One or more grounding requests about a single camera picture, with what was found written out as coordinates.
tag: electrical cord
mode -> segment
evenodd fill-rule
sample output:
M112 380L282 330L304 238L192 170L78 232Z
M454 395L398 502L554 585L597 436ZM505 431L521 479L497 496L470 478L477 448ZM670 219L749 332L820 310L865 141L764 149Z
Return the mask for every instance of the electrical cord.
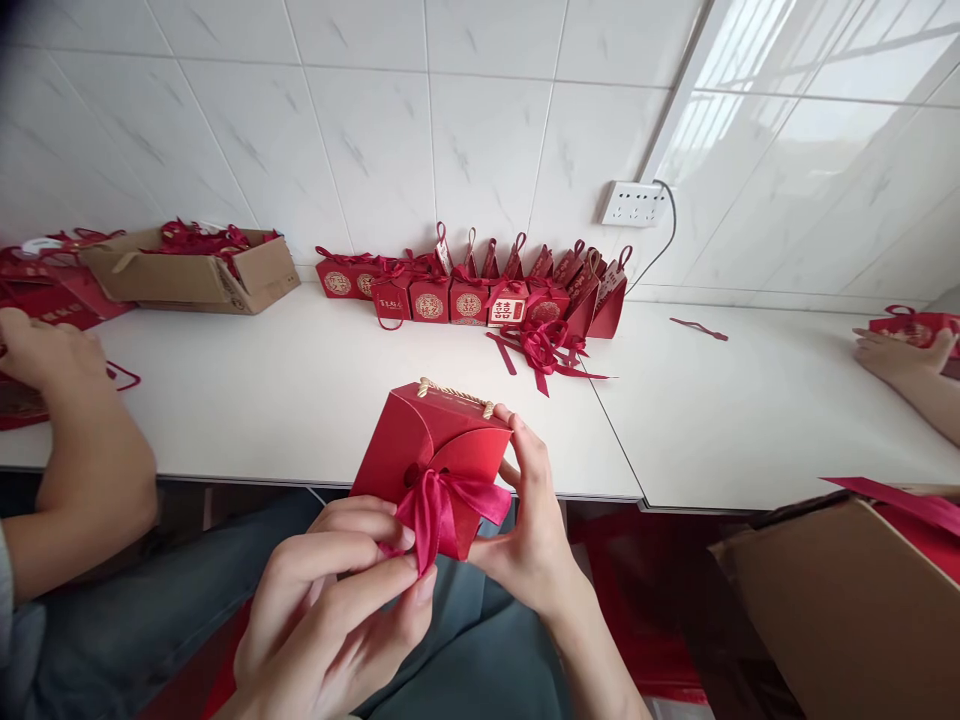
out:
M653 264L660 259L660 256L663 255L667 248L673 243L673 239L677 236L677 203L673 199L673 190L670 189L670 186L667 185L663 180L654 180L655 183L661 185L664 190L667 191L667 195L670 198L670 208L673 211L673 230L670 231L670 239L667 240L667 244L663 246L663 250L657 253L657 256L650 261L650 264L644 268L643 272L637 276L637 279L633 281L633 285L627 288L627 291L623 294L624 297L630 294L630 291L637 286L637 283L643 279L643 276L647 274L647 270L653 267Z

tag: jeans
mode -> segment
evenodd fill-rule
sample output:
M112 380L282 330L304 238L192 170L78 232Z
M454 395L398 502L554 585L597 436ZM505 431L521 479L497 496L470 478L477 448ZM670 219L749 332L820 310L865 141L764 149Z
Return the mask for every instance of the jeans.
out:
M189 545L38 598L27 610L43 612L46 628L24 717L135 717L253 595L273 549L320 510L291 491Z

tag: white table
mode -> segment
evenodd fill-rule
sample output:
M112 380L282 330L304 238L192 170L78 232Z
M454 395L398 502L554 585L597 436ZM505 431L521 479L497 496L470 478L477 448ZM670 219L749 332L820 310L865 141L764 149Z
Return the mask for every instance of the white table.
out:
M143 376L124 393L172 478L348 486L391 388L425 375L520 412L550 448L557 493L642 497L587 380L541 395L485 329L377 324L371 303L304 285L254 317L136 310L97 328L107 356ZM0 433L0 465L41 468L50 427Z
M868 320L626 303L585 363L620 376L594 385L647 503L766 510L835 489L820 477L960 485L960 450L853 360Z

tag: white tile wall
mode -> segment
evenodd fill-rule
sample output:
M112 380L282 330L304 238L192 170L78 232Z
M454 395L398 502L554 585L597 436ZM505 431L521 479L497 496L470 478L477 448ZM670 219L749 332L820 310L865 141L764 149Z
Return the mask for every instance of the white tile wall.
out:
M7 54L0 242L176 215L397 254L595 223L702 0L42 0ZM873 313L960 282L960 0L734 0L633 300Z

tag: forearm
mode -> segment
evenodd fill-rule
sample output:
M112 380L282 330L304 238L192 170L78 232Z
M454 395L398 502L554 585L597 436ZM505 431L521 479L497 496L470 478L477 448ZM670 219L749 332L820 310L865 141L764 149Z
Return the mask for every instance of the forearm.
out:
M3 523L17 602L96 567L156 515L153 452L109 382L44 398L53 452L36 512Z
M569 602L543 621L563 660L580 720L650 720L603 619L597 595L579 571Z
M930 425L960 447L960 382L932 371L918 371L889 383Z

